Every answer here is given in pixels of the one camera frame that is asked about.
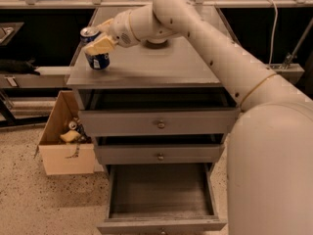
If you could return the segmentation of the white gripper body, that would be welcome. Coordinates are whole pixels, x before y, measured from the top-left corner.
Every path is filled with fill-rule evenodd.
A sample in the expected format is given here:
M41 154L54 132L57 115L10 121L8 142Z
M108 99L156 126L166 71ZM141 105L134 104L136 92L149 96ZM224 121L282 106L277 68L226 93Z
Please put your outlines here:
M140 43L132 31L130 15L130 10L123 11L117 14L110 24L110 35L117 41L119 46L124 48L129 48Z

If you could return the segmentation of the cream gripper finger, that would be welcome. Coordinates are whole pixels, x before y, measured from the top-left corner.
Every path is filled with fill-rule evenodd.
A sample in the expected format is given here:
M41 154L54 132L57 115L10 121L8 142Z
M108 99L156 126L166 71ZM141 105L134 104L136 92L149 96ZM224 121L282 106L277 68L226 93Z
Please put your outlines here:
M100 32L108 33L110 31L110 26L112 22L113 22L113 19L106 20L105 22L98 24L97 29Z
M116 44L117 42L111 36L101 34L94 41L88 43L83 50L90 56L96 56L109 53Z

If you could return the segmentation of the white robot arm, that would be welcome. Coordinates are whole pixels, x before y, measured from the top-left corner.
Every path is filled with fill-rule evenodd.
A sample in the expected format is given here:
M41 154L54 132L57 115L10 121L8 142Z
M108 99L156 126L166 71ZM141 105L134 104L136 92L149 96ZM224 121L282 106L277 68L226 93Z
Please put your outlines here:
M229 235L313 235L313 101L206 22L189 0L153 0L101 23L91 55L184 36L242 115L227 145Z

